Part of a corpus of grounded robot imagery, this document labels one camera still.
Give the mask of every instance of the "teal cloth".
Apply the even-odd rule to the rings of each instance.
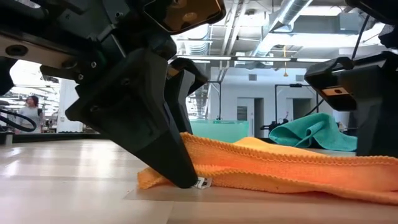
[[[276,127],[269,138],[284,146],[310,147],[316,141],[322,148],[336,151],[355,151],[357,137],[338,129],[334,117],[317,113]]]

